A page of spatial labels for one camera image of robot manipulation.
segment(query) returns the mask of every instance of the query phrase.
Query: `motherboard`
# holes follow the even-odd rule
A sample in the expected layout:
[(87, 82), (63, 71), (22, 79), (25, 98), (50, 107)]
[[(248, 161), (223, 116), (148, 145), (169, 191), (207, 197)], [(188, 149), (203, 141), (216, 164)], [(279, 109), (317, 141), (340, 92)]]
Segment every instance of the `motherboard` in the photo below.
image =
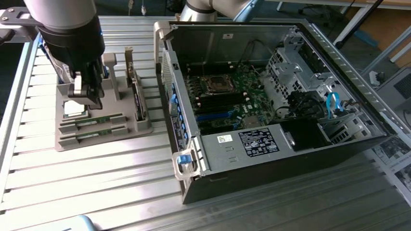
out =
[(251, 65), (229, 74), (185, 76), (188, 97), (203, 135), (267, 125), (273, 117), (264, 85)]

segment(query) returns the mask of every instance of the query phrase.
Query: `floor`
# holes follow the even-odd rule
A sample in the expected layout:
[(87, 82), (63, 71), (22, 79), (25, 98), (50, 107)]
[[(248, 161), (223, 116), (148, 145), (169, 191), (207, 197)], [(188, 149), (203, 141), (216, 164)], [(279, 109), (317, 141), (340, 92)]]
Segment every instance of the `floor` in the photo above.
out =
[[(175, 13), (165, 8), (167, 0), (151, 0), (145, 1), (147, 16), (172, 16)], [(99, 15), (128, 15), (128, 0), (96, 0), (97, 14)], [(321, 9), (304, 10), (304, 14), (297, 13), (297, 9), (305, 6), (305, 4), (285, 3), (283, 4), (283, 12), (276, 11), (276, 2), (264, 2), (256, 17), (260, 18), (305, 18), (311, 20), (329, 39), (333, 40), (345, 26), (347, 22), (341, 15), (332, 13), (331, 20), (321, 17)], [(136, 5), (131, 11), (131, 15), (141, 15), (140, 13), (140, 1), (136, 1)], [(16, 73), (18, 57), (21, 52), (21, 44), (4, 44), (0, 46), (0, 53), (6, 54), (0, 56), (0, 120), (5, 109), (5, 103), (8, 100), (9, 90), (13, 83), (13, 76)], [(380, 50), (367, 43), (364, 43), (356, 37), (352, 37), (344, 47), (341, 48), (343, 54), (353, 64), (355, 68), (360, 71), (380, 54)], [(396, 71), (397, 67), (388, 61), (388, 58), (381, 61), (376, 67), (377, 72), (384, 72), (385, 77), (389, 77)]]

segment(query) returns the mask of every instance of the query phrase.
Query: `warning label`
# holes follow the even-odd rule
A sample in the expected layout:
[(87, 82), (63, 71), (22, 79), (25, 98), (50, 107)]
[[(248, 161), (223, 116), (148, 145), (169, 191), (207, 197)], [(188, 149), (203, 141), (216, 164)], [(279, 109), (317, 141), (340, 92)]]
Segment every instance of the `warning label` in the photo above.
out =
[(240, 132), (239, 135), (249, 157), (279, 151), (268, 128)]

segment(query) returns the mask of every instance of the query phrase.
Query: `green circuit board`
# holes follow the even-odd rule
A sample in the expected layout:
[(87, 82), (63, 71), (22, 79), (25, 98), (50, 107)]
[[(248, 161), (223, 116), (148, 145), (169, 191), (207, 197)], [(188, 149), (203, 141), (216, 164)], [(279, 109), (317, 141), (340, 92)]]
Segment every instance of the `green circuit board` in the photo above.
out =
[[(248, 100), (225, 107), (227, 112), (231, 114), (229, 118), (219, 118), (197, 122), (201, 134), (212, 134), (229, 130), (244, 129), (247, 128), (244, 120), (248, 121), (249, 118), (252, 118), (253, 121), (257, 120), (259, 126), (264, 126), (273, 118), (272, 105), (261, 87), (261, 83), (257, 79), (257, 74), (252, 71), (251, 67), (240, 65), (235, 73), (224, 74), (224, 76), (231, 81), (233, 86), (228, 93), (245, 92), (245, 98), (248, 98)], [(207, 87), (208, 83), (205, 82), (207, 78), (209, 78), (209, 76), (192, 76), (185, 79), (188, 96), (195, 112), (197, 109), (196, 97), (200, 95), (207, 95), (207, 91), (209, 91), (209, 88)]]

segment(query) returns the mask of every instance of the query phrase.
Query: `blue ram slot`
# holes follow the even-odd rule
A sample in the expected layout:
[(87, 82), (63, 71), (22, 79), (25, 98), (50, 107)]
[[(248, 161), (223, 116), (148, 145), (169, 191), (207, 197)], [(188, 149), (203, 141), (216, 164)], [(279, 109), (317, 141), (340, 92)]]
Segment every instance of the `blue ram slot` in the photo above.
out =
[(212, 119), (229, 118), (231, 114), (232, 114), (231, 112), (224, 112), (224, 113), (216, 113), (216, 114), (199, 115), (196, 120), (200, 122), (200, 121), (212, 120)]

